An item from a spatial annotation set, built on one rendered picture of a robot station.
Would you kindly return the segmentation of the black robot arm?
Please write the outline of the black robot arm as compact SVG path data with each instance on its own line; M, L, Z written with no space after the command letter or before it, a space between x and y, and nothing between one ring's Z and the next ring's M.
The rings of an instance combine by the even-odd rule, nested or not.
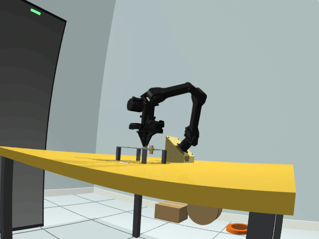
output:
M177 145L182 151L188 153L188 149L191 146L198 145L199 130L198 123L201 113L202 105L205 104L207 94L200 88L196 88L190 82L184 84L168 87L168 88L150 88L148 91L143 93L140 97L132 97L128 100L127 109L134 112L150 113L154 114L155 106L159 106L159 103L163 102L166 98L191 93L192 99L192 111L190 125L185 128L186 137L180 144ZM148 101L147 97L150 101ZM146 121L146 127L151 127L155 130L161 130L164 127L164 121L151 120L148 117Z

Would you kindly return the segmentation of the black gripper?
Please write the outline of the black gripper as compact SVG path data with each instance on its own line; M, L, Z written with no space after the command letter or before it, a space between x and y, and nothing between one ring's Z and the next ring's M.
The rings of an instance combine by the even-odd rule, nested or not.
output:
M146 121L147 119L151 118L151 120L156 119L156 117L154 117L154 114L150 114L150 113L142 113L142 116L140 116L140 118L142 118L141 123L130 123L129 124L129 129L138 129L139 131L136 131L140 137L142 146L145 147L146 145L148 146L149 141L151 139L151 137L156 134L156 133L163 133L163 129L161 130L155 130L151 127L146 127Z

